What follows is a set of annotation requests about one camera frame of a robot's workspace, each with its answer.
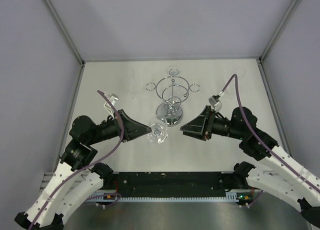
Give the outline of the round wine glass front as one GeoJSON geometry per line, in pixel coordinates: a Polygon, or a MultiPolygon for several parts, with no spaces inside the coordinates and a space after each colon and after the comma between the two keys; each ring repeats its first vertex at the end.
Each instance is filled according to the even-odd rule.
{"type": "Polygon", "coordinates": [[[168,137],[168,123],[162,115],[155,115],[149,121],[151,132],[147,138],[151,143],[161,144],[168,137]]]}

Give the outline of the round wine glass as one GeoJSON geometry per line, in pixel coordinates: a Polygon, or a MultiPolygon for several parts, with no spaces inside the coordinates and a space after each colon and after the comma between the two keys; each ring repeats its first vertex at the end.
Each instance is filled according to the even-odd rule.
{"type": "Polygon", "coordinates": [[[166,73],[171,77],[177,77],[181,74],[181,68],[177,65],[170,65],[166,69],[166,73]]]}
{"type": "Polygon", "coordinates": [[[168,137],[168,123],[162,115],[155,115],[149,121],[151,132],[147,138],[151,143],[161,144],[168,137]]]}

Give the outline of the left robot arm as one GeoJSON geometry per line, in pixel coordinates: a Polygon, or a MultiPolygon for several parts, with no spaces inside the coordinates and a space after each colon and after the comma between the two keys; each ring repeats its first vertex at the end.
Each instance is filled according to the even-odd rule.
{"type": "Polygon", "coordinates": [[[149,126],[129,118],[122,109],[101,124],[86,115],[77,117],[52,178],[35,203],[14,221],[25,230],[62,230],[95,191],[113,184],[113,170],[101,161],[93,162],[98,151],[92,145],[115,137],[129,142],[150,132],[149,126]]]}

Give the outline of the round wine glass back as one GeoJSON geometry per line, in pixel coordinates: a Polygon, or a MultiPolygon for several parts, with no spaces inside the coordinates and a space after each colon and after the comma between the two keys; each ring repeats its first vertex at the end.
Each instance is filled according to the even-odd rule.
{"type": "Polygon", "coordinates": [[[171,77],[177,77],[181,74],[181,68],[177,65],[170,65],[166,69],[166,73],[171,77]]]}

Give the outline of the ribbed champagne flute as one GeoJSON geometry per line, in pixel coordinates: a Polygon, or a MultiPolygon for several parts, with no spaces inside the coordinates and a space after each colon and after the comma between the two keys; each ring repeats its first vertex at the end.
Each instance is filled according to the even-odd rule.
{"type": "Polygon", "coordinates": [[[125,74],[125,83],[129,97],[134,101],[137,99],[136,75],[133,67],[128,67],[125,74]]]}
{"type": "Polygon", "coordinates": [[[246,69],[238,66],[234,69],[234,74],[237,75],[238,80],[242,80],[246,75],[246,69]]]}

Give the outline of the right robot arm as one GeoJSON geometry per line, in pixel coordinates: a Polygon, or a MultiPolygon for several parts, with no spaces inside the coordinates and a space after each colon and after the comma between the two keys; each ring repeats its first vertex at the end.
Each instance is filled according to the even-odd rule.
{"type": "Polygon", "coordinates": [[[281,179],[242,162],[235,169],[234,184],[239,188],[249,185],[277,197],[295,208],[311,225],[319,227],[320,178],[290,156],[273,137],[257,128],[257,121],[246,107],[235,108],[228,119],[207,105],[180,130],[183,135],[202,141],[210,140],[212,135],[239,140],[239,148],[247,156],[272,169],[281,179]]]}

